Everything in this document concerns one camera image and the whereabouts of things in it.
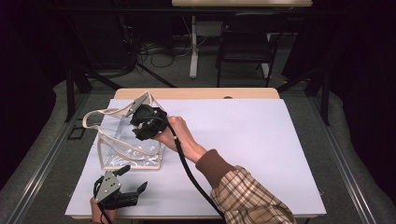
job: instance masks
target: white table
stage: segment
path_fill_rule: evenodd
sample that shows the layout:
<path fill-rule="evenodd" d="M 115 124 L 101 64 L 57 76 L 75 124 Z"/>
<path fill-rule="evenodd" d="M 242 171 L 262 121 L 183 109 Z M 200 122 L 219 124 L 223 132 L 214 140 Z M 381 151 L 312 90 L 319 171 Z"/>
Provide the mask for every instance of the white table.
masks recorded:
<path fill-rule="evenodd" d="M 210 92 L 224 89 L 167 89 L 153 91 L 154 98 L 169 115 L 182 116 L 195 139 L 204 147 L 216 148 L 231 164 L 246 167 L 276 197 L 287 204 L 296 217 L 316 217 L 326 214 L 323 202 L 288 109 L 283 100 L 276 99 L 206 99 Z M 249 90 L 228 89 L 225 96 L 248 95 Z M 274 89 L 261 89 L 262 93 Z M 154 92 L 184 92 L 181 98 L 202 93 L 199 99 L 160 100 Z M 109 107 L 122 107 L 131 100 L 117 99 Z M 210 191 L 205 178 L 189 162 L 192 173 L 206 192 Z M 105 172 L 101 170 L 96 142 L 88 156 L 78 185 L 65 214 L 74 218 L 90 218 L 88 203 L 94 181 Z M 178 155 L 166 149 L 160 170 L 133 170 L 119 176 L 121 191 L 135 191 L 143 182 L 148 187 L 139 197 L 137 206 L 122 208 L 119 217 L 136 219 L 155 218 L 219 218 L 219 215 L 188 179 Z"/>
<path fill-rule="evenodd" d="M 174 7 L 311 7 L 311 0 L 172 0 Z M 198 24 L 195 16 L 191 22 L 191 67 L 190 78 L 197 78 L 198 48 L 197 35 L 219 35 L 220 21 L 203 22 L 205 28 L 197 30 Z M 268 74 L 268 65 L 262 64 L 264 75 Z"/>

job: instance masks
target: plaid sleeve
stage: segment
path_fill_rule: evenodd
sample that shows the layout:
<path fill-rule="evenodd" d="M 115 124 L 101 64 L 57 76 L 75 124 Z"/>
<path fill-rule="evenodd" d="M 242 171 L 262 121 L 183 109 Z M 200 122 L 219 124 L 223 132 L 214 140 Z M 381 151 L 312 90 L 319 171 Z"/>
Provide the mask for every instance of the plaid sleeve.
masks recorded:
<path fill-rule="evenodd" d="M 220 180 L 211 198 L 227 224 L 296 223 L 289 208 L 240 166 Z"/>

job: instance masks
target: brown cuff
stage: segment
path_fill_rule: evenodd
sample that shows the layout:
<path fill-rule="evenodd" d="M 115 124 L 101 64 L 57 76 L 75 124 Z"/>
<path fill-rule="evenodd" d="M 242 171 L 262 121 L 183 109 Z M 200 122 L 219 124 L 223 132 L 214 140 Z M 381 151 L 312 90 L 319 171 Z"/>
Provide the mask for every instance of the brown cuff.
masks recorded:
<path fill-rule="evenodd" d="M 206 177 L 212 189 L 215 189 L 220 180 L 230 171 L 234 170 L 227 161 L 225 161 L 215 149 L 207 151 L 195 167 Z"/>

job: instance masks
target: chair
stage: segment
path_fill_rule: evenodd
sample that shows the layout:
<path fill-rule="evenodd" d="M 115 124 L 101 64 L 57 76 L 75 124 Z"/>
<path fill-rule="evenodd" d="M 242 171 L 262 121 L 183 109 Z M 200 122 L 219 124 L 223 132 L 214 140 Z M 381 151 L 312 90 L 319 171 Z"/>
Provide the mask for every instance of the chair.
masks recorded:
<path fill-rule="evenodd" d="M 265 87 L 268 87 L 274 65 L 279 38 L 283 35 L 287 19 L 277 13 L 238 12 L 229 16 L 221 25 L 220 45 L 216 68 L 218 87 L 221 78 L 221 62 L 269 64 L 268 76 L 262 72 Z M 274 41 L 267 35 L 278 34 Z"/>

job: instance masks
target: hand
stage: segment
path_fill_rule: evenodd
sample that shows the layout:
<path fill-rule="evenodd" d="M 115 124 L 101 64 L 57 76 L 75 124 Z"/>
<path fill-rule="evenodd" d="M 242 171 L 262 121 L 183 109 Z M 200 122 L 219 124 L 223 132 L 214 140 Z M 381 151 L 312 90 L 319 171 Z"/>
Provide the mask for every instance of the hand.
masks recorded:
<path fill-rule="evenodd" d="M 194 163 L 198 162 L 206 153 L 206 149 L 195 142 L 187 127 L 186 121 L 182 117 L 168 117 L 168 122 L 174 129 L 181 143 L 181 148 L 183 149 L 185 157 Z M 174 136 L 169 128 L 166 128 L 162 133 L 154 136 L 154 139 L 164 143 L 172 150 L 177 151 Z"/>
<path fill-rule="evenodd" d="M 102 211 L 99 209 L 95 199 L 92 197 L 90 199 L 91 203 L 91 210 L 92 210 L 92 221 L 98 222 L 98 223 L 106 223 L 108 224 L 107 220 L 105 217 L 102 216 Z M 116 220 L 117 216 L 117 210 L 105 210 L 107 216 L 110 218 L 111 222 L 114 222 Z"/>

